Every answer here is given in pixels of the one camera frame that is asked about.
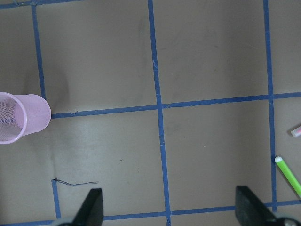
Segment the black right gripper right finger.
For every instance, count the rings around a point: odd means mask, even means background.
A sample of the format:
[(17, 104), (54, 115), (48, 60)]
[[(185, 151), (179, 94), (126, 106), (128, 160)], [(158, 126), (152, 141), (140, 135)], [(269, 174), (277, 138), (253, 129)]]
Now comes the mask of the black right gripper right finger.
[(277, 226), (276, 216), (247, 186), (236, 187), (236, 218), (241, 226)]

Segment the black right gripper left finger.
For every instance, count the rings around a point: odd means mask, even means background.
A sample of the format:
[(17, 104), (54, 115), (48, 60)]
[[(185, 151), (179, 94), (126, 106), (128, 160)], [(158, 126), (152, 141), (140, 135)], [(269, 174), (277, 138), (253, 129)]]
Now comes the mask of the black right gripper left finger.
[(103, 223), (103, 193), (101, 188), (91, 189), (74, 217), (72, 226), (101, 226)]

